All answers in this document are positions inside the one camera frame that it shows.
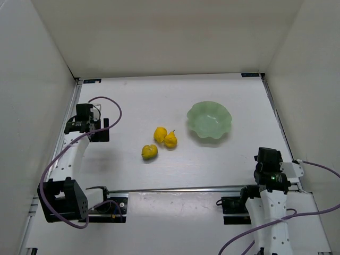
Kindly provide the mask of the green glass fruit bowl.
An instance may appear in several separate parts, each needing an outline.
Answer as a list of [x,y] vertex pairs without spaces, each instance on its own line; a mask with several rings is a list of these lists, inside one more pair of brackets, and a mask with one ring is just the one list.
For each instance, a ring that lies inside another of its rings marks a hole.
[[187,127],[199,138],[220,139],[231,130],[232,116],[227,108],[214,101],[201,101],[187,112]]

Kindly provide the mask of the front aluminium rail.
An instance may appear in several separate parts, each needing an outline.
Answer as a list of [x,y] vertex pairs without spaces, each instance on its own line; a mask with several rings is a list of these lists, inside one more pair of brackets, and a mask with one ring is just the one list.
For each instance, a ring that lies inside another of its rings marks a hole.
[[129,189],[129,190],[109,190],[109,193],[128,193],[128,192],[240,192],[245,185],[234,186],[208,186],[191,188],[166,188],[166,189]]

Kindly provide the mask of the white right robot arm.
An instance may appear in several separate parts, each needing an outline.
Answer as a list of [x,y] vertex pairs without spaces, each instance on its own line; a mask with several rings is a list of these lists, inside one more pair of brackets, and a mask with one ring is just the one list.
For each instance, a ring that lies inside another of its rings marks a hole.
[[241,201],[250,216],[254,231],[257,254],[293,254],[288,233],[287,194],[291,186],[281,170],[281,152],[260,147],[254,157],[256,185],[247,185],[241,190]]

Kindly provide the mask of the blue corner label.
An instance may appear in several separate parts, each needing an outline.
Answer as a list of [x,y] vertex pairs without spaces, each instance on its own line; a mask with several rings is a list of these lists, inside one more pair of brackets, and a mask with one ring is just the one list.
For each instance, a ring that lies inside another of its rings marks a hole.
[[259,73],[241,73],[241,77],[243,78],[260,77],[260,74]]
[[83,84],[94,84],[101,83],[101,79],[85,79],[83,80]]

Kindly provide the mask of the yellow fake pear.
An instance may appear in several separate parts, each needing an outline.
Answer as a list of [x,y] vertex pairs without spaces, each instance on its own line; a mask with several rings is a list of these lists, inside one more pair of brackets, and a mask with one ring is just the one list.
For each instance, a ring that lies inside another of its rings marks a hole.
[[177,146],[177,137],[174,130],[164,137],[163,144],[167,148],[175,148]]

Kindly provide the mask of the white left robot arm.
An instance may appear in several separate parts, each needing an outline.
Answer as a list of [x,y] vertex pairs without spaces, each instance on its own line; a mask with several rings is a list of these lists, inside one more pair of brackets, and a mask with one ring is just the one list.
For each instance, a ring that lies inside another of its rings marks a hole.
[[79,175],[86,148],[91,142],[108,142],[109,132],[100,131],[77,140],[82,134],[109,127],[109,119],[101,122],[101,104],[77,104],[76,115],[64,129],[63,153],[50,173],[48,180],[37,188],[38,197],[47,222],[59,222],[54,209],[67,220],[85,220],[89,209],[107,199],[105,187],[83,188],[75,180]]

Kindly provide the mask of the left aluminium side rail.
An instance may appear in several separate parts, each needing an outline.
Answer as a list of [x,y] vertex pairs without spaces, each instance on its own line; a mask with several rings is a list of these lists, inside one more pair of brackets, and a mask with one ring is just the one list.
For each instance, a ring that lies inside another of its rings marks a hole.
[[61,130],[58,135],[58,139],[56,142],[56,146],[54,149],[52,159],[54,159],[57,156],[57,154],[62,150],[63,140],[64,140],[64,128],[65,128],[67,120],[73,115],[75,111],[75,106],[79,101],[81,87],[82,87],[82,80],[80,78],[76,78],[75,86],[74,86],[71,98],[66,108],[66,112],[65,112],[64,119],[61,125]]

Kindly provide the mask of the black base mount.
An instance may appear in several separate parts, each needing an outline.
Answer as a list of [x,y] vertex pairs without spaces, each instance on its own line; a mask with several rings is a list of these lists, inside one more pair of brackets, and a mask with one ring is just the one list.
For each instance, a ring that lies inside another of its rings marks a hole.
[[224,225],[250,225],[251,220],[240,197],[221,197],[216,206],[222,207]]
[[104,192],[104,201],[110,200],[97,207],[89,215],[89,223],[126,223],[128,212],[128,193]]

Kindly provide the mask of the right aluminium side rail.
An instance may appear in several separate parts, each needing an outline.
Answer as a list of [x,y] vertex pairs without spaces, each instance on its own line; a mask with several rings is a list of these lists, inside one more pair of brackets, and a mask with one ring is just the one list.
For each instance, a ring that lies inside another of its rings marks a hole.
[[285,141],[285,146],[289,152],[289,155],[290,155],[290,160],[293,160],[294,159],[294,156],[293,156],[293,153],[291,151],[291,147],[290,147],[290,144],[288,142],[288,139],[287,139],[287,136],[286,136],[286,132],[284,130],[284,127],[282,125],[282,122],[281,122],[281,118],[280,118],[280,115],[279,115],[279,112],[277,110],[277,107],[275,105],[275,101],[274,101],[274,98],[273,98],[273,94],[271,93],[270,91],[270,87],[269,87],[269,84],[266,80],[266,74],[265,73],[259,73],[260,74],[260,77],[261,77],[261,80],[262,80],[262,83],[263,83],[263,86],[265,88],[265,91],[267,93],[267,96],[268,96],[268,99],[270,101],[270,104],[271,104],[271,107],[273,109],[273,112],[274,112],[274,115],[276,117],[276,120],[277,120],[277,123],[279,125],[279,128],[280,128],[280,131],[282,133],[282,136],[283,136],[283,139]]

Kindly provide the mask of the yellow fake lemon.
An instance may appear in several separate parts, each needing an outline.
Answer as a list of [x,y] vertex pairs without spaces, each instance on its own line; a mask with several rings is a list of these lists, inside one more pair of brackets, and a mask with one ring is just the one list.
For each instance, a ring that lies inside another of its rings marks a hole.
[[164,127],[157,127],[154,131],[154,140],[158,143],[163,143],[166,136],[167,130]]

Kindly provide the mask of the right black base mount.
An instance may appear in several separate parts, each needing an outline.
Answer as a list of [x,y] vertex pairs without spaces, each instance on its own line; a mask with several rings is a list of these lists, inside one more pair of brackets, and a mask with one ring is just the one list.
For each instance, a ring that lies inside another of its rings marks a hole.
[[224,225],[250,225],[251,220],[240,197],[221,197],[216,206],[222,207]]

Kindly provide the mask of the aluminium side rail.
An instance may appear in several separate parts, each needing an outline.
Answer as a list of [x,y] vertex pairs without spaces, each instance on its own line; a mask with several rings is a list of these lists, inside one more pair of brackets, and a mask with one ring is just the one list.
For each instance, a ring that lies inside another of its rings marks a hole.
[[54,159],[57,156],[57,154],[62,150],[63,140],[64,140],[64,128],[65,128],[67,120],[73,115],[75,111],[75,106],[79,101],[81,87],[82,87],[82,80],[80,78],[76,78],[75,86],[74,86],[71,98],[66,108],[66,112],[65,112],[64,119],[61,125],[61,130],[58,135],[58,139],[56,142],[56,146],[54,149],[52,159]]
[[280,118],[280,115],[279,115],[279,112],[277,110],[277,107],[275,105],[275,101],[274,101],[274,98],[273,98],[273,94],[271,93],[270,91],[270,87],[269,87],[269,84],[266,80],[266,74],[265,73],[259,73],[260,74],[260,77],[261,77],[261,80],[262,80],[262,83],[263,83],[263,86],[265,88],[265,91],[267,93],[267,96],[268,96],[268,99],[270,101],[270,104],[271,104],[271,107],[273,109],[273,112],[274,112],[274,115],[276,117],[276,120],[277,120],[277,123],[279,125],[279,128],[280,128],[280,131],[282,133],[282,136],[283,136],[283,139],[285,141],[285,146],[289,152],[289,155],[290,155],[290,160],[293,160],[294,159],[294,156],[293,156],[293,153],[291,151],[291,147],[290,147],[290,144],[288,142],[288,139],[287,139],[287,136],[286,136],[286,132],[284,130],[284,127],[282,125],[282,122],[281,122],[281,118]]

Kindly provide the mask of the left blue corner label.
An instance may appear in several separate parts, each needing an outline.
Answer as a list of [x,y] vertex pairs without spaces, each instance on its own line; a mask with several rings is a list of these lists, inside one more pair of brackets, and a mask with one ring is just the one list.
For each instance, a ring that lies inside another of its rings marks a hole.
[[85,79],[83,80],[83,84],[94,84],[101,83],[101,79]]

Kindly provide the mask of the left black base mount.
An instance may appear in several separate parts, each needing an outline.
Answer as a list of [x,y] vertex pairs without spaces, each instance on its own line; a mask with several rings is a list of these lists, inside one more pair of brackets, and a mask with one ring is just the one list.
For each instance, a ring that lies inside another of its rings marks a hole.
[[104,192],[104,201],[110,200],[97,207],[89,215],[89,223],[126,223],[128,212],[128,193]]

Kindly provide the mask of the right blue corner label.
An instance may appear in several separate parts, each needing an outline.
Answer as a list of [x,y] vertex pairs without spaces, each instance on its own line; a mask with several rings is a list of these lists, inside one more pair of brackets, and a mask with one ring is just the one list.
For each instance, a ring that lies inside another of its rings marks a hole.
[[241,73],[241,77],[243,78],[260,77],[260,74],[259,73]]

